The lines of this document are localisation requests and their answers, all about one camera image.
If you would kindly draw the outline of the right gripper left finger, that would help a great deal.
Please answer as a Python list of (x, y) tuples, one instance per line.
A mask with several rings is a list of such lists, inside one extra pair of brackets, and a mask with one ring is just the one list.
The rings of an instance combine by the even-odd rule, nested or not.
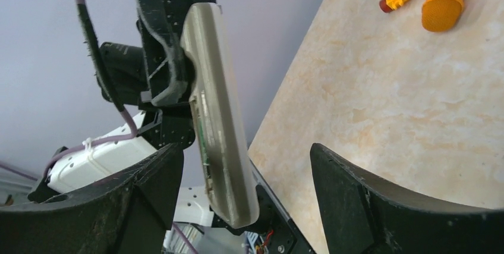
[(184, 156), (168, 145), (122, 171), (42, 203), (1, 208), (2, 253), (160, 253)]

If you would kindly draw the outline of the white air conditioner remote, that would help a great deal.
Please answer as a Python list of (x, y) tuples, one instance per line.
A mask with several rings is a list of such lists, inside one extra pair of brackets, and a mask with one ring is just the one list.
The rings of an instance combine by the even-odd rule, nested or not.
[(246, 227), (257, 221), (260, 210), (217, 4), (200, 2), (190, 7), (181, 46), (196, 72), (189, 103), (210, 207), (230, 227)]

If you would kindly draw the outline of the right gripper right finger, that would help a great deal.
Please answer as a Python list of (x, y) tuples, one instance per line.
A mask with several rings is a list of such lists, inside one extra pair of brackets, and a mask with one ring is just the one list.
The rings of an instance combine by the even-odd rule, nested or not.
[(503, 252), (501, 209), (422, 195), (319, 143), (310, 161), (330, 253)]

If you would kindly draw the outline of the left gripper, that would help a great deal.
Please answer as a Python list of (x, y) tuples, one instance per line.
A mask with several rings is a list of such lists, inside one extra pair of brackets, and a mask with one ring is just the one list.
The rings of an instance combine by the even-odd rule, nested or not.
[(186, 149), (195, 141), (188, 103), (195, 71), (181, 46), (183, 25), (193, 4), (216, 0), (136, 2), (147, 81), (147, 89), (140, 93), (140, 108), (155, 113), (141, 135), (156, 148), (177, 143)]

